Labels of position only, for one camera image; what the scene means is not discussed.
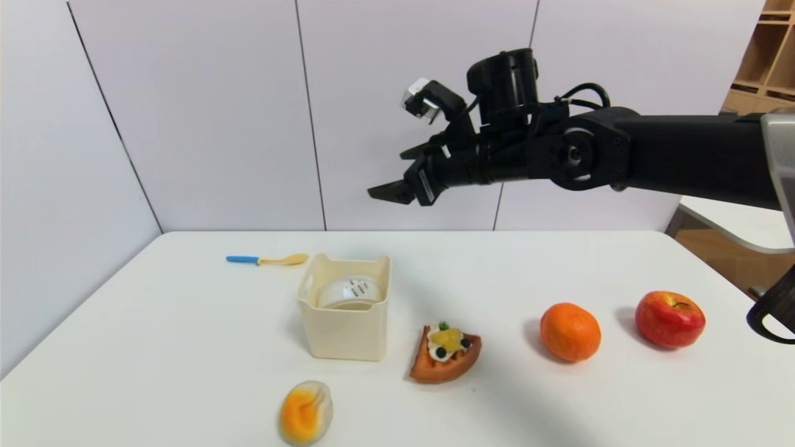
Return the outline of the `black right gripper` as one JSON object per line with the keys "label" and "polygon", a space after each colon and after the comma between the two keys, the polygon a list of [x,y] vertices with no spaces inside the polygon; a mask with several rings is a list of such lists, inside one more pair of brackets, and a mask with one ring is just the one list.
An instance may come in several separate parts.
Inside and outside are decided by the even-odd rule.
{"label": "black right gripper", "polygon": [[479,153],[451,153],[436,151],[437,145],[428,141],[400,153],[401,160],[412,160],[398,180],[370,187],[370,198],[396,204],[411,204],[417,198],[421,206],[432,206],[441,193],[451,187],[489,186]]}

